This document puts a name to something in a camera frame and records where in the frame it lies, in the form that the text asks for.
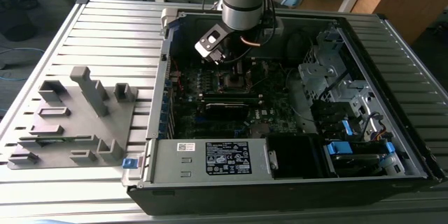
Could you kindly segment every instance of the blue latch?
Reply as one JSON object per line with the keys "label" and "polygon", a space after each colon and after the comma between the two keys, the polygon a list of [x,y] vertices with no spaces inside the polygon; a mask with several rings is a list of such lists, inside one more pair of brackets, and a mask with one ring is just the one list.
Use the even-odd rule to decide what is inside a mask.
{"label": "blue latch", "polygon": [[393,143],[386,142],[386,143],[385,143],[385,147],[386,147],[386,150],[389,151],[389,153],[394,152],[394,146],[393,146]]}
{"label": "blue latch", "polygon": [[333,154],[353,154],[349,143],[345,141],[330,142],[326,145],[329,155]]}
{"label": "blue latch", "polygon": [[133,158],[125,158],[121,164],[122,169],[137,169],[138,168],[138,160]]}
{"label": "blue latch", "polygon": [[344,124],[344,127],[345,127],[346,134],[349,136],[352,136],[353,135],[353,131],[352,131],[352,128],[349,127],[350,125],[348,124],[348,120],[342,120],[342,124]]}

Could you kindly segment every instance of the electronic component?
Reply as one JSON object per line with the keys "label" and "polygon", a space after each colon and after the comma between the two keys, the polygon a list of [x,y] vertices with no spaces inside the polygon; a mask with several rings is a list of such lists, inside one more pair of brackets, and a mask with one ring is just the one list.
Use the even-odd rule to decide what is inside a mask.
{"label": "electronic component", "polygon": [[269,133],[269,124],[257,123],[250,125],[250,138],[261,138]]}
{"label": "electronic component", "polygon": [[249,107],[245,104],[208,103],[204,117],[217,121],[242,121],[246,118]]}

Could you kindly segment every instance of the aluminum extrusion table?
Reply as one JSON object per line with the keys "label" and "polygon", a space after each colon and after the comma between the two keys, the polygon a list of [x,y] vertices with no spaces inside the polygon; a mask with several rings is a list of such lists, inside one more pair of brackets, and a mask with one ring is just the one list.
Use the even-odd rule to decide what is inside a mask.
{"label": "aluminum extrusion table", "polygon": [[[148,216],[126,195],[121,167],[9,170],[9,153],[29,125],[41,81],[69,80],[73,66],[89,66],[102,85],[126,82],[138,88],[126,153],[144,149],[153,77],[160,57],[160,16],[165,7],[200,8],[112,0],[78,1],[0,124],[0,222],[52,219],[76,223],[209,223],[297,219],[306,223],[440,222],[448,218],[448,187],[397,195],[370,206],[197,216]],[[349,21],[404,110],[442,169],[448,169],[446,93],[386,20],[374,15],[300,12],[342,16]]]}

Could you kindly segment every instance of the motherboard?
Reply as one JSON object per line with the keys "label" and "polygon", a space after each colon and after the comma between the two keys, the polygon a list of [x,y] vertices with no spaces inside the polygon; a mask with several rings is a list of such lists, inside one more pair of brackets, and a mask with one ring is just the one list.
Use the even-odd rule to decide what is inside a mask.
{"label": "motherboard", "polygon": [[261,138],[300,132],[278,62],[233,66],[172,59],[174,138]]}

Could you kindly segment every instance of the floor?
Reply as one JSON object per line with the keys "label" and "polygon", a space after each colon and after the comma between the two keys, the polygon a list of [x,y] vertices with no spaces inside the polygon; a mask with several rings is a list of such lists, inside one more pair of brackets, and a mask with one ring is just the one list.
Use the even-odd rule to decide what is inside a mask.
{"label": "floor", "polygon": [[[38,0],[40,6],[28,11],[29,18],[38,28],[37,35],[22,42],[9,42],[0,35],[0,47],[34,47],[44,49],[48,47],[52,38],[64,22],[65,16],[72,9],[76,0]],[[201,0],[168,0],[181,3],[201,3]],[[438,37],[432,35],[430,30],[425,31],[413,44],[413,50],[418,54],[422,62],[428,66],[442,86],[448,89],[448,75],[444,66],[448,66],[448,44]],[[6,68],[0,70],[0,77],[21,79],[30,74],[40,59],[37,51],[12,51],[0,54],[0,60],[6,64]],[[14,100],[24,81],[0,80],[0,118]]]}
{"label": "floor", "polygon": [[[10,42],[0,35],[0,52],[2,47],[33,47],[45,50],[76,0],[38,0],[40,6],[28,10],[32,23],[37,26],[37,35],[22,42]],[[202,3],[202,0],[168,0],[180,3]],[[217,0],[205,0],[212,4]],[[8,79],[26,78],[40,60],[38,51],[10,51],[0,54],[0,61],[6,68],[0,70],[0,77]],[[5,81],[0,79],[0,118],[5,114],[25,81]]]}

